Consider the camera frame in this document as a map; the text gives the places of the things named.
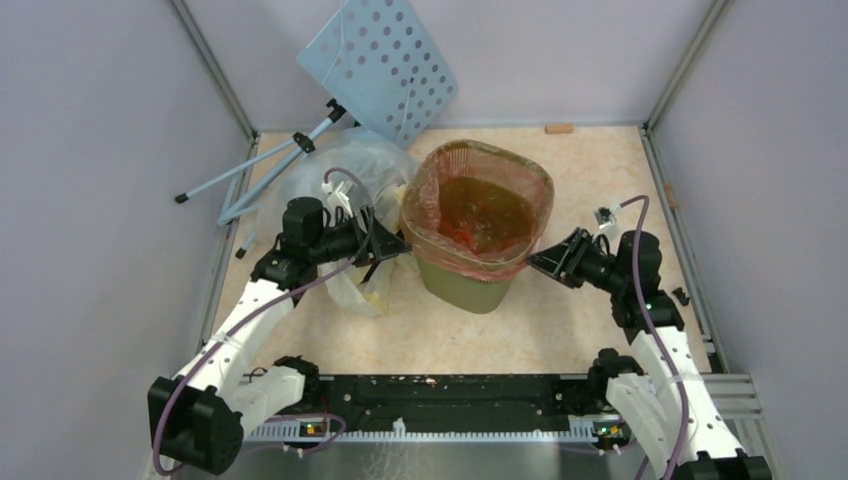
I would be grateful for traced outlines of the large translucent white plastic bag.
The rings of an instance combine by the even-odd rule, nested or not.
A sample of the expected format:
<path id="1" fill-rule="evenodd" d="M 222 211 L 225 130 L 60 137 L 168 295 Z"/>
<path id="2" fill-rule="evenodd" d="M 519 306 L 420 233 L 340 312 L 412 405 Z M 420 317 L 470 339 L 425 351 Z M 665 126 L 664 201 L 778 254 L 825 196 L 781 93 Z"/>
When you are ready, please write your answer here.
<path id="1" fill-rule="evenodd" d="M 395 233 L 399 230 L 400 204 L 406 185 L 420 162 L 393 142 L 363 127 L 344 130 L 288 167 L 270 187 L 255 220 L 257 238 L 270 242 L 283 230 L 282 215 L 288 201 L 314 197 L 327 208 L 321 190 L 324 181 L 351 180 L 351 205 L 355 210 L 371 201 L 376 220 Z M 389 309 L 391 274 L 380 283 L 362 285 L 365 267 L 347 268 L 325 286 L 334 303 L 349 312 L 376 317 Z"/>

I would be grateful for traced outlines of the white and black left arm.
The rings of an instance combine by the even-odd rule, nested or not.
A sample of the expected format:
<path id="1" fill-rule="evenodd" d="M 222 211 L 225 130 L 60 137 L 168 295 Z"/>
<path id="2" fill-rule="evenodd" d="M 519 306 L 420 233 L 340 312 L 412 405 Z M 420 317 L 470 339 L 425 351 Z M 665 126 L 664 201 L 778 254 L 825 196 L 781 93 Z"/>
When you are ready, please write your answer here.
<path id="1" fill-rule="evenodd" d="M 320 386 L 310 363 L 284 360 L 245 384 L 243 373 L 277 324 L 303 294 L 350 266 L 368 267 L 410 251 L 376 219 L 371 204 L 337 218 L 321 200 L 297 197 L 282 216 L 274 246 L 255 264 L 225 322 L 198 355 L 172 377 L 158 377 L 147 393 L 151 446 L 158 474 L 176 467 L 221 474 L 238 457 L 245 438 L 291 407 L 308 413 Z"/>

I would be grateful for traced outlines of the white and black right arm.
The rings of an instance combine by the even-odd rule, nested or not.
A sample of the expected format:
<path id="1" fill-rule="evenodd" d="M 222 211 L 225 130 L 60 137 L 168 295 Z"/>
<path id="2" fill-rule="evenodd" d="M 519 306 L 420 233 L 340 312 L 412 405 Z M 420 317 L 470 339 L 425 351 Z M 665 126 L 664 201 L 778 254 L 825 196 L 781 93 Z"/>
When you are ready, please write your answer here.
<path id="1" fill-rule="evenodd" d="M 695 365 L 682 315 L 660 286 L 662 259 L 650 233 L 626 231 L 610 253 L 577 228 L 526 262 L 567 288 L 589 284 L 608 294 L 631 353 L 599 353 L 586 397 L 619 414 L 660 478 L 770 479 L 768 461 L 731 432 Z"/>

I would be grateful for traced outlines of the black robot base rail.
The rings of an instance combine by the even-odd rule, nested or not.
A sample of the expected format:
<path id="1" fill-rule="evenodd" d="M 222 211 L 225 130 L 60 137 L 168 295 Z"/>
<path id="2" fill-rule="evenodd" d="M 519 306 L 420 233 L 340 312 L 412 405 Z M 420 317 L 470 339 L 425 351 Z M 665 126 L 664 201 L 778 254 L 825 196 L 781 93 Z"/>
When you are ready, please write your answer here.
<path id="1" fill-rule="evenodd" d="M 584 375 L 322 375 L 316 364 L 284 356 L 277 367 L 306 377 L 302 399 L 283 414 L 334 414 L 351 434 L 566 432 L 577 418 L 612 408 Z"/>

